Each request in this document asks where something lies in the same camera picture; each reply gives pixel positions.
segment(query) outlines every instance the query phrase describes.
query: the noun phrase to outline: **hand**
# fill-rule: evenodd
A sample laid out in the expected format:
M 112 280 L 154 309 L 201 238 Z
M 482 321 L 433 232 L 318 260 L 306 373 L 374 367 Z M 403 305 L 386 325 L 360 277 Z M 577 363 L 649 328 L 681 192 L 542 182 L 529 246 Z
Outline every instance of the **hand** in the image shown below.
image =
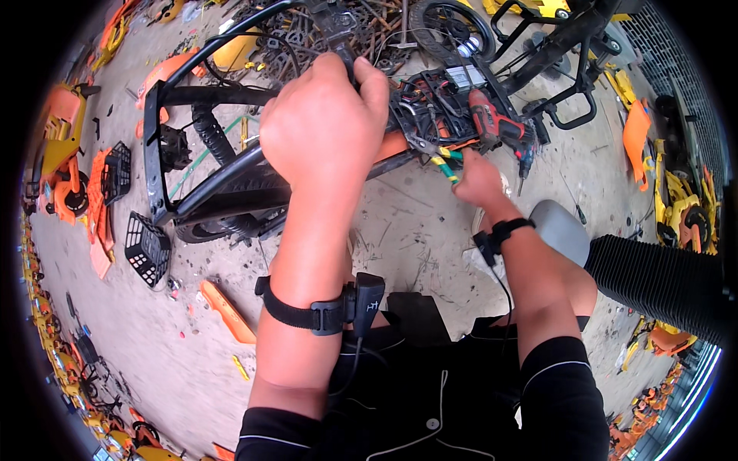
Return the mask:
M 460 200 L 486 209 L 504 196 L 500 171 L 476 150 L 463 148 L 461 153 L 463 175 L 451 190 Z
M 264 156 L 293 192 L 331 185 L 360 189 L 382 143 L 390 98 L 387 77 L 365 58 L 354 62 L 357 93 L 341 58 L 325 53 L 287 83 L 261 114 Z

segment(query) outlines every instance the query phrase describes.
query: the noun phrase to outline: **black plastic basket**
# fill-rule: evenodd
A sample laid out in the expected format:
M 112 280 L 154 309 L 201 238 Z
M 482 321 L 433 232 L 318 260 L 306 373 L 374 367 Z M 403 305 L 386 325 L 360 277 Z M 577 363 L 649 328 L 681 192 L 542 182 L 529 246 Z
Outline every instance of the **black plastic basket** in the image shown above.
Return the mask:
M 128 149 L 123 141 L 118 141 L 105 158 L 100 183 L 106 207 L 120 200 L 131 190 L 131 149 Z
M 172 244 L 164 231 L 132 211 L 125 234 L 125 257 L 149 288 L 167 272 L 171 252 Z

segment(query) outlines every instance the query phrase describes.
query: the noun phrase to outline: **green wire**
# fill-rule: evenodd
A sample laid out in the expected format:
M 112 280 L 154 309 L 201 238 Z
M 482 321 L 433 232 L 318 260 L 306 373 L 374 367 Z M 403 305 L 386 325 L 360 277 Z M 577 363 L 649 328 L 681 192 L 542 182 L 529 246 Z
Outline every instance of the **green wire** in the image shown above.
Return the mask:
M 235 124 L 238 123 L 238 122 L 240 122 L 241 119 L 243 119 L 243 118 L 248 119 L 248 120 L 251 120 L 252 122 L 259 123 L 259 121 L 257 119 L 255 119 L 254 117 L 251 117 L 249 115 L 242 115 L 239 118 L 233 120 L 233 123 L 231 123 L 230 125 L 228 125 L 228 128 L 226 128 L 225 130 L 223 130 L 223 133 L 224 134 L 227 134 L 229 131 L 231 131 L 233 129 L 233 127 L 235 126 Z M 185 183 L 185 181 L 187 180 L 187 178 L 189 178 L 190 175 L 192 174 L 192 172 L 195 171 L 195 169 L 198 166 L 200 166 L 200 164 L 202 163 L 202 161 L 205 160 L 205 157 L 207 157 L 207 154 L 209 154 L 209 153 L 210 153 L 210 149 L 205 149 L 205 152 L 201 153 L 200 154 L 200 157 L 198 157 L 194 162 L 192 162 L 192 164 L 190 164 L 190 167 L 187 169 L 187 171 L 184 172 L 184 175 L 182 176 L 182 179 L 180 179 L 179 182 L 176 184 L 176 186 L 174 186 L 174 190 L 172 190 L 172 192 L 169 193 L 169 200 L 171 200 L 172 197 L 174 197 L 174 194 L 177 193 L 177 191 L 182 187 L 182 185 Z

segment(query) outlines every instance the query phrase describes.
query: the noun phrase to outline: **red cordless drill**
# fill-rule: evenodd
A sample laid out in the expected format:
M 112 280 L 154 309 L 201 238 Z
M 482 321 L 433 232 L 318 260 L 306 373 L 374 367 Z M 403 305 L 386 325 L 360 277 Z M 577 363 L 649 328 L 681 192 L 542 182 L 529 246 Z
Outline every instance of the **red cordless drill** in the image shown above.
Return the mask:
M 520 197 L 523 181 L 528 178 L 528 172 L 533 164 L 535 139 L 533 129 L 500 115 L 487 96 L 478 89 L 469 92 L 469 107 L 482 144 L 489 149 L 494 149 L 497 142 L 502 141 L 515 150 L 515 155 L 520 160 L 518 170 L 520 186 L 517 190 Z

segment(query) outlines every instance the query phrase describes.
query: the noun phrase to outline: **black metal frame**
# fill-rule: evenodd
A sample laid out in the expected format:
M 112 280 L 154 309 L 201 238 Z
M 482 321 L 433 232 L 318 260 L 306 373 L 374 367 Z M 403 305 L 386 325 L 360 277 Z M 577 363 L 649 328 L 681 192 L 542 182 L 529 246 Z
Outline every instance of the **black metal frame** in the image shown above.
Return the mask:
M 256 14 L 244 19 L 225 32 L 230 36 L 216 38 L 196 53 L 188 62 L 174 72 L 167 82 L 157 82 L 146 94 L 144 105 L 144 162 L 146 174 L 146 188 L 149 197 L 149 212 L 155 225 L 162 225 L 174 219 L 177 226 L 201 223 L 205 221 L 218 220 L 229 216 L 243 215 L 284 207 L 289 203 L 290 190 L 281 187 L 268 190 L 248 190 L 236 193 L 219 193 L 220 190 L 231 181 L 236 180 L 248 169 L 264 161 L 261 147 L 256 145 L 246 149 L 236 156 L 231 162 L 223 164 L 217 171 L 198 184 L 182 200 L 171 202 L 167 195 L 165 170 L 160 158 L 161 144 L 159 136 L 162 128 L 159 124 L 159 110 L 165 105 L 190 105 L 193 103 L 206 104 L 248 104 L 265 105 L 275 96 L 271 91 L 259 91 L 248 88 L 223 88 L 223 87 L 199 87 L 185 86 L 176 87 L 188 72 L 192 71 L 198 64 L 218 48 L 228 42 L 233 34 L 246 32 L 251 27 L 266 21 L 296 4 L 308 7 L 315 24 L 323 32 L 328 40 L 331 50 L 337 53 L 346 63 L 349 70 L 349 78 L 354 82 L 353 61 L 356 58 L 354 51 L 346 41 L 356 26 L 356 19 L 344 8 L 339 1 L 323 0 L 279 0 Z M 511 6 L 517 4 L 523 9 L 523 22 L 508 37 L 497 28 L 497 22 Z M 541 117 L 543 111 L 547 112 L 554 124 L 561 129 L 571 129 L 589 122 L 596 114 L 594 100 L 591 97 L 593 81 L 602 72 L 601 65 L 604 60 L 592 61 L 587 67 L 587 51 L 590 39 L 593 36 L 602 37 L 604 26 L 612 17 L 620 4 L 620 0 L 595 0 L 592 5 L 584 3 L 582 11 L 575 8 L 570 23 L 557 28 L 531 59 L 525 63 L 506 80 L 499 82 L 489 70 L 490 62 L 481 60 L 478 56 L 472 57 L 472 62 L 482 72 L 488 81 L 489 91 L 493 97 L 500 101 L 499 109 L 513 120 L 536 119 Z M 494 56 L 494 60 L 510 47 L 512 41 L 520 36 L 523 30 L 533 23 L 561 25 L 561 18 L 540 18 L 531 13 L 524 4 L 518 0 L 508 0 L 492 18 L 492 29 L 502 46 Z M 521 89 L 527 82 L 540 72 L 547 69 L 556 62 L 570 48 L 576 44 L 582 44 L 579 60 L 577 78 L 574 85 L 554 96 L 550 100 L 541 100 L 538 105 L 525 111 L 519 116 L 508 100 L 508 96 Z M 575 93 L 584 93 L 590 104 L 590 113 L 575 120 L 563 123 L 556 116 L 556 104 L 560 103 Z M 407 163 L 412 156 L 398 154 L 375 165 L 369 178 L 378 176 L 391 168 Z

